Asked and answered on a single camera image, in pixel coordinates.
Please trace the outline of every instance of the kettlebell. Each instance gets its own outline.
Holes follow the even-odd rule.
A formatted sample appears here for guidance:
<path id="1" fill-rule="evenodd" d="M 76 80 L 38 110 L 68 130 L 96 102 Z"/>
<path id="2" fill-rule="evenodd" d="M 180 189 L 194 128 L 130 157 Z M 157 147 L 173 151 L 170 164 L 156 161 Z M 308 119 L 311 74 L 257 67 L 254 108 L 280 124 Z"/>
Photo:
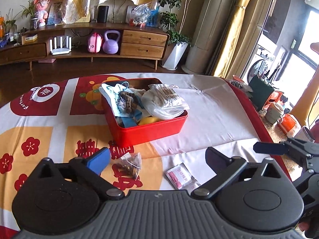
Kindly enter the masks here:
<path id="1" fill-rule="evenodd" d="M 114 39 L 108 39 L 107 35 L 108 33 L 115 33 L 118 35 L 117 39 L 114 40 Z M 104 39 L 105 39 L 105 42 L 103 44 L 103 51 L 106 53 L 106 54 L 116 54 L 119 50 L 119 45 L 118 45 L 118 41 L 120 39 L 120 32 L 117 31 L 117 30 L 107 30 L 105 33 L 104 33 Z"/>

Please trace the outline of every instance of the tablecloth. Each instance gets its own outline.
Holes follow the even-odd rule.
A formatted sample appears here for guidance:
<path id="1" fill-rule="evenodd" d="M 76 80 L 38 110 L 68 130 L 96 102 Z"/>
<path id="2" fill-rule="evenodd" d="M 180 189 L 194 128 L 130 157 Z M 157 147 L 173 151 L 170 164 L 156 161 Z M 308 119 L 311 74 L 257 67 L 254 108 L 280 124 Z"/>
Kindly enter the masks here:
<path id="1" fill-rule="evenodd" d="M 107 80 L 149 77 L 179 87 L 179 96 L 190 107 L 188 118 L 179 134 L 120 148 L 108 129 L 98 88 Z M 44 157 L 68 162 L 102 147 L 110 148 L 113 160 L 140 152 L 142 170 L 136 181 L 112 163 L 101 176 L 126 193 L 129 189 L 171 190 L 164 171 L 181 162 L 201 184 L 215 175 L 205 162 L 209 146 L 229 157 L 261 162 L 268 155 L 252 149 L 259 140 L 271 142 L 249 99 L 221 78 L 119 73 L 35 87 L 0 109 L 0 238 L 10 238 L 19 230 L 11 212 L 12 200 Z"/>

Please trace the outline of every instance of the kettlebell handle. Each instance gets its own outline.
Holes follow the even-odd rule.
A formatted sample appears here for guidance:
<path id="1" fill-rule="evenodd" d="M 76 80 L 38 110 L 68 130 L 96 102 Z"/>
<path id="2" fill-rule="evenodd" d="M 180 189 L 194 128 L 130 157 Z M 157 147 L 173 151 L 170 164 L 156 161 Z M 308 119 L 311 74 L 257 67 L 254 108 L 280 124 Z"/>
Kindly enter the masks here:
<path id="1" fill-rule="evenodd" d="M 109 33 L 117 34 L 116 42 L 119 42 L 121 33 L 120 33 L 119 31 L 117 31 L 117 30 L 107 30 L 107 31 L 105 32 L 105 35 L 104 35 L 105 41 L 108 41 L 107 35 L 108 35 Z"/>

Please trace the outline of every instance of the wooden tv stand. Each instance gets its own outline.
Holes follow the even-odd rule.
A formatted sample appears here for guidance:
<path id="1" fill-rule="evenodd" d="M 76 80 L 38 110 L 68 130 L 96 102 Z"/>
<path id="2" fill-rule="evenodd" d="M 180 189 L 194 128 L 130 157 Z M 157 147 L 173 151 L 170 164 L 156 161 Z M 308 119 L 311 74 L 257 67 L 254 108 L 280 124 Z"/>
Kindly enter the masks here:
<path id="1" fill-rule="evenodd" d="M 68 54 L 55 56 L 50 54 L 50 39 L 55 36 L 65 36 L 65 31 L 68 29 L 79 28 L 92 29 L 100 34 L 103 34 L 108 29 L 120 31 L 119 51 L 113 55 L 104 53 L 102 49 L 99 53 L 90 53 L 87 51 L 87 45 L 83 45 L 78 48 L 72 48 Z M 38 39 L 32 43 L 18 46 L 7 45 L 0 49 L 0 65 L 25 61 L 29 62 L 31 70 L 32 61 L 39 59 L 91 58 L 91 62 L 93 62 L 94 57 L 118 57 L 155 60 L 154 69 L 156 70 L 157 61 L 163 59 L 169 39 L 169 35 L 158 28 L 137 28 L 125 23 L 50 25 L 27 31 L 22 38 L 32 34 L 38 34 Z"/>

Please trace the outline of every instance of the ribbed gray surface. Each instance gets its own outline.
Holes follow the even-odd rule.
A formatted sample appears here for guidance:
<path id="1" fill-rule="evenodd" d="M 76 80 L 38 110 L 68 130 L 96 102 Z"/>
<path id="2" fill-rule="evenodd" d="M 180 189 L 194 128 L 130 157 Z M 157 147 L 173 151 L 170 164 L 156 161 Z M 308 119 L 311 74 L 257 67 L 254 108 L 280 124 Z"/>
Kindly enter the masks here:
<path id="1" fill-rule="evenodd" d="M 120 201 L 108 201 L 97 218 L 78 231 L 44 236 L 22 231 L 15 239 L 300 239 L 294 231 L 254 235 L 225 222 L 208 201 L 186 191 L 130 191 Z"/>

